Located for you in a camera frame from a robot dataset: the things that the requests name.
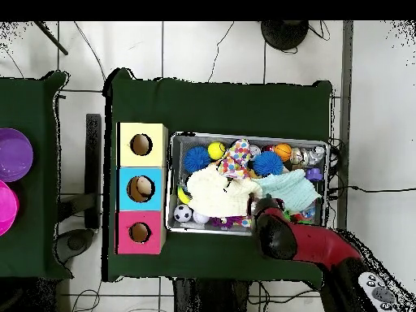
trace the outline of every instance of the pink bowl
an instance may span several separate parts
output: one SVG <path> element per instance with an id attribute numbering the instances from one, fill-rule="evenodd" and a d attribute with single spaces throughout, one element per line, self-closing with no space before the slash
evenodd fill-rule
<path id="1" fill-rule="evenodd" d="M 0 180 L 0 236 L 6 233 L 15 222 L 19 209 L 19 199 L 6 183 Z"/>

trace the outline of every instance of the dark green tablecloth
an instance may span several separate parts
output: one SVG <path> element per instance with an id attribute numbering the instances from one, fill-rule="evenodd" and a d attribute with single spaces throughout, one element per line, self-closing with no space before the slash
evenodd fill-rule
<path id="1" fill-rule="evenodd" d="M 107 248 L 103 250 L 104 275 L 108 273 L 110 280 L 119 275 L 304 280 L 319 287 L 321 272 L 316 266 L 262 258 L 251 237 L 169 232 L 158 256 L 116 255 L 116 142 L 115 130 L 111 129 L 117 122 L 163 123 L 170 133 L 208 132 L 327 141 L 331 91 L 328 81 L 314 86 L 198 84 L 173 79 L 134 80 L 126 69 L 114 71 L 104 89 L 108 95 L 105 164 L 110 167 L 105 168 L 104 185 L 104 193 L 110 193 L 109 202 L 108 198 L 104 201 L 105 210 L 110 210 L 110 218 L 103 220 L 109 239 L 109 243 L 104 240 L 104 245 L 108 244 L 108 257 Z"/>
<path id="2" fill-rule="evenodd" d="M 13 227 L 0 236 L 0 276 L 63 279 L 69 271 L 54 259 L 58 217 L 58 151 L 54 96 L 67 75 L 42 80 L 0 78 L 0 128 L 21 131 L 33 147 L 29 173 L 8 185 L 19 197 Z"/>

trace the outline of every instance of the circular hole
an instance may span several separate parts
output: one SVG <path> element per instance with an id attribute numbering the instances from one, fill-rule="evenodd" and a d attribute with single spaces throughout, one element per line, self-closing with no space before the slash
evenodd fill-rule
<path id="1" fill-rule="evenodd" d="M 154 194 L 154 183 L 145 175 L 133 177 L 128 182 L 127 194 L 135 202 L 147 202 Z"/>
<path id="2" fill-rule="evenodd" d="M 128 234 L 133 241 L 137 243 L 145 243 L 149 240 L 152 232 L 145 223 L 135 223 L 128 229 Z"/>
<path id="3" fill-rule="evenodd" d="M 145 134 L 136 134 L 130 140 L 130 149 L 135 155 L 144 156 L 150 153 L 153 143 Z"/>

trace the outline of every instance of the cyan box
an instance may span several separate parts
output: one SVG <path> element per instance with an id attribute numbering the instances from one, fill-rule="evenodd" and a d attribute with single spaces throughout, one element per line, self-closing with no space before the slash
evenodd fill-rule
<path id="1" fill-rule="evenodd" d="M 119 170 L 119 210 L 162 210 L 165 192 L 164 167 L 121 167 Z M 128 196 L 128 183 L 134 177 L 145 176 L 154 186 L 153 196 L 144 202 Z"/>

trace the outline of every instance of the purple bowl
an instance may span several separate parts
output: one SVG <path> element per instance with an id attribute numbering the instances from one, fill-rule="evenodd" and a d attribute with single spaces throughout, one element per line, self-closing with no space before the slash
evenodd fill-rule
<path id="1" fill-rule="evenodd" d="M 0 180 L 14 182 L 28 173 L 33 149 L 28 138 L 18 130 L 0 128 Z"/>

